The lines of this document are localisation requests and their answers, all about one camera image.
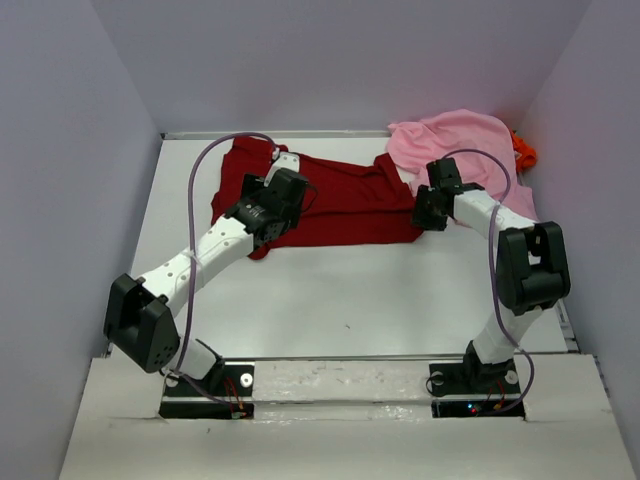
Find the pink t shirt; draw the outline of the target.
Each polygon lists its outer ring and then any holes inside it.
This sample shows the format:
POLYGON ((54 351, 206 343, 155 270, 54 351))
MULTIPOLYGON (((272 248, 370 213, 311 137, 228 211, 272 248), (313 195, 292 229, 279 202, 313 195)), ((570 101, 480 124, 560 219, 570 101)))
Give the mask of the pink t shirt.
POLYGON ((410 189, 429 183, 426 166, 450 154, 465 183, 477 183, 519 215, 535 219, 528 209, 528 191, 517 182, 509 129, 496 117, 459 109, 419 121, 388 126, 387 153, 394 164, 411 174, 410 189))

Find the dark red t shirt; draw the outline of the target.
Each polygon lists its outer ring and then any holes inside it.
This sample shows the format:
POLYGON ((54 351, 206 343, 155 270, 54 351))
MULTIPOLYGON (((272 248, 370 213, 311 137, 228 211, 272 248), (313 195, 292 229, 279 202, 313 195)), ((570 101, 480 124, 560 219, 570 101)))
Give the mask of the dark red t shirt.
MULTIPOLYGON (((241 137, 224 155, 218 191, 211 201, 217 220, 240 199, 246 174, 265 175, 272 148, 262 139, 241 137)), ((381 154, 360 166, 300 154, 300 173, 316 189, 305 195, 299 226, 250 255, 261 260, 272 249, 412 243, 422 230, 411 224, 414 197, 391 157, 381 154)))

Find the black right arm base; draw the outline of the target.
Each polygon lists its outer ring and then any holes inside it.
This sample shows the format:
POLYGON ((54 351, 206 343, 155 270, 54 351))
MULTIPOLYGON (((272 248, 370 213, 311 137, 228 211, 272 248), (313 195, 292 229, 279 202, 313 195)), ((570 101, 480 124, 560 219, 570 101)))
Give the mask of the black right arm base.
POLYGON ((513 360, 479 379, 473 379, 462 362, 433 363, 425 387, 432 397, 431 410, 436 419, 525 418, 522 403, 511 407, 521 395, 513 360))

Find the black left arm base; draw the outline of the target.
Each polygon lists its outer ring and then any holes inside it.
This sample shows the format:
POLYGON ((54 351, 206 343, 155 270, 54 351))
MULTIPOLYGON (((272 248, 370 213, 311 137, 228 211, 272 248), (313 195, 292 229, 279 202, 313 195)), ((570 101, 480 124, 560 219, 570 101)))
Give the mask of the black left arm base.
POLYGON ((254 416, 255 363, 227 361, 202 380, 169 374, 159 415, 164 419, 243 420, 254 416))

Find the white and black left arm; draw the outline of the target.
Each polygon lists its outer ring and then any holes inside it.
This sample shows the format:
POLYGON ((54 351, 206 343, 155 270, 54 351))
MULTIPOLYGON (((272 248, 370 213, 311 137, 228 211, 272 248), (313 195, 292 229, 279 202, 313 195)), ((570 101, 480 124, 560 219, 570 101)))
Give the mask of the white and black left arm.
POLYGON ((178 330, 175 318, 191 313, 195 295, 232 263, 296 228, 308 180, 289 168, 266 177, 246 175, 239 201, 194 244, 139 278, 122 274, 109 292, 104 335, 143 371, 168 371, 195 392, 209 395, 221 383, 223 358, 191 335, 193 320, 178 330))

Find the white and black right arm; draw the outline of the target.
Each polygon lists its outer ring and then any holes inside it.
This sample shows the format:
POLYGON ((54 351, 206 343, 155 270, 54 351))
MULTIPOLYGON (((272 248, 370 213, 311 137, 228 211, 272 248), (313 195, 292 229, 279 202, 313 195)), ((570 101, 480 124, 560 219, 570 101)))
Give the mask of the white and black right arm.
POLYGON ((505 384, 525 333, 570 292, 563 232, 557 223, 522 216, 481 185, 464 182, 453 155, 426 170, 429 182, 418 189, 413 225, 442 231, 454 220, 485 238, 493 303, 462 361, 431 366, 426 386, 435 397, 484 394, 505 384))

